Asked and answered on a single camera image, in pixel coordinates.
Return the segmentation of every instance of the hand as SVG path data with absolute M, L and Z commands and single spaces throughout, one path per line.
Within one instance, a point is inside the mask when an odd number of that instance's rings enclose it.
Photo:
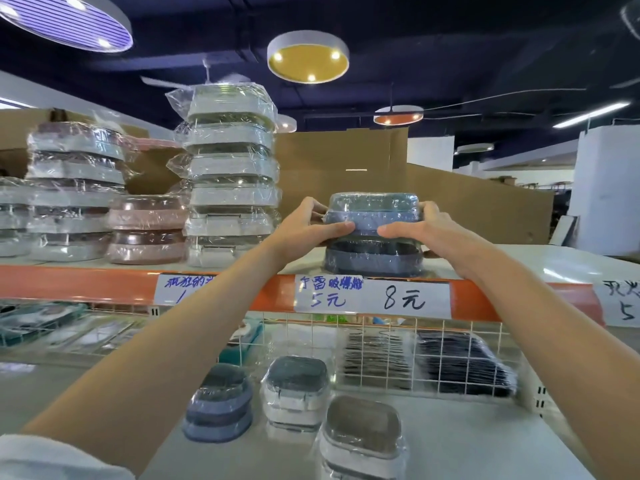
M 305 197 L 299 208 L 295 209 L 265 244 L 276 252 L 278 263 L 282 267 L 301 258 L 310 250 L 328 240 L 347 235 L 355 229 L 353 222 L 322 224 L 327 208 L 311 197 Z
M 453 222 L 434 202 L 420 202 L 420 208 L 424 213 L 422 222 L 394 222 L 378 227 L 378 234 L 388 238 L 409 237 L 422 242 L 449 261 L 463 278 L 471 277 L 470 266 L 478 257 L 496 249 L 478 234 Z

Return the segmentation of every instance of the forearm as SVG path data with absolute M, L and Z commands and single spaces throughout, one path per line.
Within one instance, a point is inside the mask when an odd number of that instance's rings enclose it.
M 501 251 L 470 273 L 605 478 L 637 478 L 640 356 Z
M 251 250 L 87 371 L 22 432 L 139 475 L 280 266 L 267 243 Z

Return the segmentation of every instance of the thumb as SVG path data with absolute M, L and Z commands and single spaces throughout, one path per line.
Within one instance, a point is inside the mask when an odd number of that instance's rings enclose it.
M 356 224 L 345 221 L 336 222 L 335 224 L 315 224 L 310 227 L 314 229 L 314 234 L 318 242 L 323 242 L 327 239 L 335 239 L 336 237 L 342 237 L 343 235 L 352 233 L 356 229 Z
M 394 222 L 378 227 L 378 235 L 388 239 L 409 237 L 420 241 L 420 236 L 423 234 L 421 227 L 421 222 Z

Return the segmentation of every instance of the dark blue ceiling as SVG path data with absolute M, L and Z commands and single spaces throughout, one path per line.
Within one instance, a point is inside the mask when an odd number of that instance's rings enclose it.
M 640 77 L 640 40 L 618 15 L 630 0 L 111 1 L 132 21 L 130 51 L 90 54 L 2 23 L 0 70 L 171 128 L 179 119 L 164 90 L 144 85 L 140 75 L 202 83 L 206 58 L 212 79 L 237 72 L 265 85 L 299 130 L 373 127 L 371 113 L 390 101 L 458 104 L 428 111 L 410 136 L 488 141 L 496 143 L 494 157 L 575 137 L 577 130 L 559 134 L 550 127 L 564 114 L 633 99 L 640 91 L 640 84 L 610 88 Z M 347 74 L 317 86 L 274 76 L 265 62 L 268 42 L 300 29 L 345 40 Z M 469 102 L 555 88 L 586 90 Z M 616 117 L 639 113 L 633 105 Z

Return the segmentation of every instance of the purple ceiling lamp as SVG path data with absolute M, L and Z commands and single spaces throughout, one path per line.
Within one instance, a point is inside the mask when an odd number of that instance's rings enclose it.
M 0 16 L 43 38 L 92 52 L 133 45 L 131 23 L 108 0 L 0 0 Z

